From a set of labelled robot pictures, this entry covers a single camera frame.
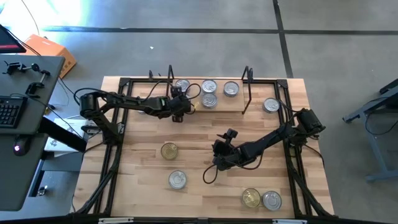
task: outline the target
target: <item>wooden tabletop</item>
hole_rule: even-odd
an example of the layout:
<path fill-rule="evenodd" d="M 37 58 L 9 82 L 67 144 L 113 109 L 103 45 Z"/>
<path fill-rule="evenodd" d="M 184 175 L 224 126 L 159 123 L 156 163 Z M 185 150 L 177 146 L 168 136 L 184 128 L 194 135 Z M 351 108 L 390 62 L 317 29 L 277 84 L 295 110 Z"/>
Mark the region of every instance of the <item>wooden tabletop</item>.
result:
<path fill-rule="evenodd" d="M 104 77 L 102 90 L 117 91 L 120 77 Z M 288 79 L 290 99 L 294 110 L 309 108 L 304 80 Z M 147 96 L 152 83 L 136 83 L 132 96 Z M 161 84 L 152 96 L 165 95 L 165 85 Z M 248 89 L 244 85 L 245 102 Z M 254 141 L 279 127 L 277 114 L 262 110 L 262 102 L 275 97 L 272 85 L 252 85 L 252 102 L 245 115 L 241 113 L 197 112 L 185 115 L 183 123 L 173 123 L 171 118 L 159 120 L 137 111 L 129 111 L 126 134 L 119 166 L 118 180 L 113 201 L 112 216 L 125 217 L 214 217 L 214 218 L 293 218 L 292 199 L 282 144 L 265 150 L 261 166 L 256 170 L 243 170 L 234 167 L 218 172 L 213 184 L 202 181 L 203 171 L 211 165 L 213 151 L 211 145 L 228 128 L 239 132 L 232 144 Z M 107 114 L 111 119 L 112 111 Z M 102 141 L 95 136 L 87 147 Z M 178 157 L 166 161 L 160 155 L 165 142 L 173 142 L 178 147 Z M 315 140 L 308 139 L 308 145 L 319 150 Z M 81 167 L 76 186 L 74 205 L 79 209 L 98 185 L 105 146 L 87 152 Z M 303 148 L 302 159 L 308 188 L 324 209 L 333 213 L 328 184 L 322 160 L 313 151 Z M 182 190 L 169 186 L 168 178 L 172 171 L 181 170 L 187 175 L 187 185 Z M 215 169 L 206 174 L 207 181 L 214 177 Z M 247 208 L 241 203 L 242 192 L 255 188 L 262 195 L 275 190 L 282 196 L 282 207 L 271 212 L 263 205 Z M 107 199 L 105 190 L 102 209 Z M 301 191 L 298 190 L 300 208 L 305 212 Z"/>

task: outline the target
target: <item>keyboard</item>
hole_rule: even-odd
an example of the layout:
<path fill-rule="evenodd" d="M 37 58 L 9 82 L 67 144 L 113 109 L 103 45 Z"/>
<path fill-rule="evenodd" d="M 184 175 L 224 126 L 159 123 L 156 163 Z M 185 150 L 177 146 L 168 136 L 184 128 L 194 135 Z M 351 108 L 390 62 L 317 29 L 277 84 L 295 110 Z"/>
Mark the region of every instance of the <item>keyboard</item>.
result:
<path fill-rule="evenodd" d="M 17 128 L 27 97 L 0 96 L 0 128 Z"/>

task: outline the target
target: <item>orange box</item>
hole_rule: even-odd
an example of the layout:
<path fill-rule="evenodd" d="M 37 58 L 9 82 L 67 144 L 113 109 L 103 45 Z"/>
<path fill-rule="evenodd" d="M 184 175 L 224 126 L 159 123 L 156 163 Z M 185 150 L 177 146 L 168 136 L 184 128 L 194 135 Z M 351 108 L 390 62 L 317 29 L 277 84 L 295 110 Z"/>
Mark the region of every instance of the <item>orange box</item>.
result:
<path fill-rule="evenodd" d="M 61 70 L 60 77 L 63 78 L 69 70 L 76 64 L 75 58 L 72 54 L 62 45 L 59 45 L 51 40 L 32 34 L 25 43 L 32 47 L 39 54 L 44 56 L 62 56 L 65 58 L 65 63 Z M 33 51 L 26 48 L 26 53 L 21 55 L 36 55 Z"/>

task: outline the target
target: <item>concrete floor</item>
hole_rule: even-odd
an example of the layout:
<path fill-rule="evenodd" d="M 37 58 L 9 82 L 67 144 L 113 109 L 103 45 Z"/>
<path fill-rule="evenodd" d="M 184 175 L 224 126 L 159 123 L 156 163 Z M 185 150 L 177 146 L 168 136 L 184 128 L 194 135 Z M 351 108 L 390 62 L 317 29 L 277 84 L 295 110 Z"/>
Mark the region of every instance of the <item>concrete floor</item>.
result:
<path fill-rule="evenodd" d="M 28 1 L 39 26 L 276 29 L 272 0 L 118 0 Z M 34 33 L 29 14 L 18 1 L 0 15 L 23 38 Z M 397 30 L 398 2 L 393 0 L 279 0 L 285 29 Z M 20 10 L 20 24 L 12 13 Z M 278 34 L 183 34 L 40 32 L 69 49 L 78 64 L 65 77 L 76 90 L 101 86 L 105 75 L 167 73 L 176 75 L 240 76 L 245 65 L 255 77 L 286 77 Z M 286 35 L 295 78 L 304 78 L 311 107 L 326 130 L 320 138 L 335 213 L 343 218 L 398 223 L 398 180 L 366 183 L 378 171 L 376 159 L 359 121 L 341 117 L 377 97 L 377 91 L 397 78 L 396 35 Z M 58 106 L 63 116 L 78 114 L 72 96 Z M 64 104 L 57 86 L 51 103 Z M 377 129 L 388 122 L 374 118 Z M 391 165 L 397 164 L 396 138 L 381 139 Z M 49 172 L 44 184 L 51 194 L 30 198 L 19 212 L 0 212 L 0 220 L 63 215 L 69 212 L 77 174 Z"/>

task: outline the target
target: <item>tin can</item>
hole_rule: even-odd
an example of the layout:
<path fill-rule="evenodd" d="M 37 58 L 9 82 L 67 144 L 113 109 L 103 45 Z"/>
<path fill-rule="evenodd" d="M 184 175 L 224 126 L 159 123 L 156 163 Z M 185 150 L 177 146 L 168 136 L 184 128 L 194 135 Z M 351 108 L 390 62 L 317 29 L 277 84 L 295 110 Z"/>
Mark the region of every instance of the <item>tin can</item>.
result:
<path fill-rule="evenodd" d="M 256 189 L 246 189 L 242 194 L 242 203 L 247 207 L 255 208 L 261 202 L 260 193 Z"/>
<path fill-rule="evenodd" d="M 162 146 L 160 153 L 164 159 L 172 160 L 177 157 L 178 149 L 175 144 L 168 142 Z"/>
<path fill-rule="evenodd" d="M 176 86 L 180 86 L 181 90 L 183 93 L 185 93 L 187 91 L 188 86 L 190 85 L 190 82 L 188 80 L 177 80 L 175 82 Z"/>
<path fill-rule="evenodd" d="M 217 89 L 217 83 L 214 80 L 205 80 L 201 83 L 201 89 L 205 93 L 215 93 Z"/>
<path fill-rule="evenodd" d="M 273 190 L 270 190 L 262 195 L 262 203 L 268 210 L 276 211 L 282 206 L 282 198 Z"/>
<path fill-rule="evenodd" d="M 207 109 L 213 109 L 217 106 L 217 96 L 212 93 L 206 93 L 201 98 L 202 105 Z"/>
<path fill-rule="evenodd" d="M 187 176 L 184 172 L 176 170 L 170 174 L 169 184 L 173 189 L 183 189 L 187 184 Z"/>
<path fill-rule="evenodd" d="M 224 94 L 228 97 L 235 97 L 239 92 L 239 85 L 236 82 L 229 81 L 224 85 Z"/>
<path fill-rule="evenodd" d="M 267 98 L 262 104 L 262 109 L 267 113 L 275 113 L 279 110 L 279 102 L 274 98 Z"/>

